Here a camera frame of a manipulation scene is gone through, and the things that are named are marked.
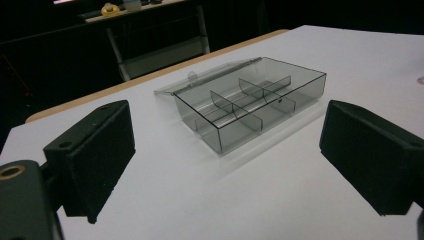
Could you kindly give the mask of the clear grey compartment box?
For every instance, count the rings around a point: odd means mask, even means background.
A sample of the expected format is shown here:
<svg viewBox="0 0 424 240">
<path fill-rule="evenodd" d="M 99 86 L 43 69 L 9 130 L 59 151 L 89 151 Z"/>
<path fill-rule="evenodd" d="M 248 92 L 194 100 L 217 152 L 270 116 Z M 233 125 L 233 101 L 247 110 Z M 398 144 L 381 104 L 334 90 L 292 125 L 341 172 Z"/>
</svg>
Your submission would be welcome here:
<svg viewBox="0 0 424 240">
<path fill-rule="evenodd" d="M 191 72 L 155 92 L 172 96 L 183 122 L 224 154 L 316 103 L 326 77 L 321 71 L 257 57 Z"/>
</svg>

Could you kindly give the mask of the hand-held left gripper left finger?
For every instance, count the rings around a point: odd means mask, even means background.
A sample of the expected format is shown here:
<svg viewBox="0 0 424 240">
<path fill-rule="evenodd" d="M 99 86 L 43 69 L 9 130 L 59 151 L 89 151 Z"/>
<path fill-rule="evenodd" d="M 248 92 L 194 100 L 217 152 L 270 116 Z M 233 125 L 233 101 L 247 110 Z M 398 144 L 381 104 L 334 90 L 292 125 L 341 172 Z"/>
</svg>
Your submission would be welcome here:
<svg viewBox="0 0 424 240">
<path fill-rule="evenodd" d="M 96 108 L 43 148 L 54 206 L 94 224 L 135 154 L 129 102 Z"/>
</svg>

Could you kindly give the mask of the yellow tape roll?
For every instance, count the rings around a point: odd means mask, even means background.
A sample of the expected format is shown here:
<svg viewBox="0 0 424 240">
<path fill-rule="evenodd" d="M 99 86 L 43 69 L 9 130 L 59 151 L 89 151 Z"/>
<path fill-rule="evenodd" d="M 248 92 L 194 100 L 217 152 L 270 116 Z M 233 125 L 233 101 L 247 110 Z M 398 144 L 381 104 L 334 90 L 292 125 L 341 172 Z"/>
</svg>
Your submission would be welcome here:
<svg viewBox="0 0 424 240">
<path fill-rule="evenodd" d="M 101 9 L 101 14 L 105 17 L 116 16 L 119 12 L 119 7 L 111 3 L 106 3 Z"/>
</svg>

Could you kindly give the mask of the white metal shelf table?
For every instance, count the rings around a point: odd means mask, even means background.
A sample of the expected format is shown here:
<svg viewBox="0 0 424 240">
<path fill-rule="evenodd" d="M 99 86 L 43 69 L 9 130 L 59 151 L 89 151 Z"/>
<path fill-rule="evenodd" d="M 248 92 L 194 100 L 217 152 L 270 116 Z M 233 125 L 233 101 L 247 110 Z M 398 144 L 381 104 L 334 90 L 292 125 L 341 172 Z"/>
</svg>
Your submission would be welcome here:
<svg viewBox="0 0 424 240">
<path fill-rule="evenodd" d="M 119 14 L 103 16 L 106 3 Z M 210 52 L 201 0 L 107 0 L 78 18 L 106 35 L 124 81 Z"/>
</svg>

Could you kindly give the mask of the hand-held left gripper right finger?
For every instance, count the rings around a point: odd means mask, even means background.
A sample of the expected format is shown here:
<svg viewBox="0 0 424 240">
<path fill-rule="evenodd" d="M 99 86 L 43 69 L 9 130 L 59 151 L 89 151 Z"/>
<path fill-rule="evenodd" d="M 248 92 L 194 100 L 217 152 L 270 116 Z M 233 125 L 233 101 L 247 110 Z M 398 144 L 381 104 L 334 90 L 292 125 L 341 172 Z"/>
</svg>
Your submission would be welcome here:
<svg viewBox="0 0 424 240">
<path fill-rule="evenodd" d="M 322 155 L 380 215 L 424 208 L 424 139 L 357 105 L 328 104 Z"/>
</svg>

